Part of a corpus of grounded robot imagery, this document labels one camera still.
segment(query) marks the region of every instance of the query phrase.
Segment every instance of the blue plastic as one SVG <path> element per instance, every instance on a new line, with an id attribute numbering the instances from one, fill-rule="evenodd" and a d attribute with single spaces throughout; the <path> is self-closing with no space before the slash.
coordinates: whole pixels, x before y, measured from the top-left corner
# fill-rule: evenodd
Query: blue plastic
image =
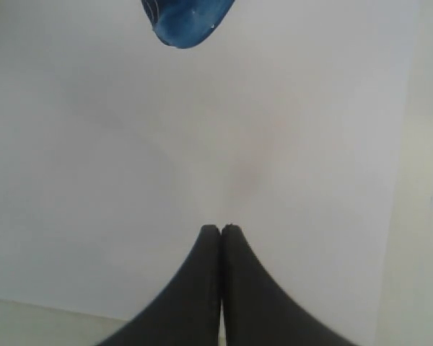
<path id="1" fill-rule="evenodd" d="M 159 40 L 186 49 L 202 43 L 218 27 L 234 0 L 142 0 Z"/>

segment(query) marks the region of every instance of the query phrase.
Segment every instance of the blue object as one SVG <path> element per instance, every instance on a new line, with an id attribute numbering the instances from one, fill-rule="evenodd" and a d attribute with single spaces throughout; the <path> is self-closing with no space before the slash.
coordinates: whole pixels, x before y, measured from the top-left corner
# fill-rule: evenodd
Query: blue object
<path id="1" fill-rule="evenodd" d="M 159 40 L 186 49 L 218 27 L 234 0 L 141 0 Z"/>

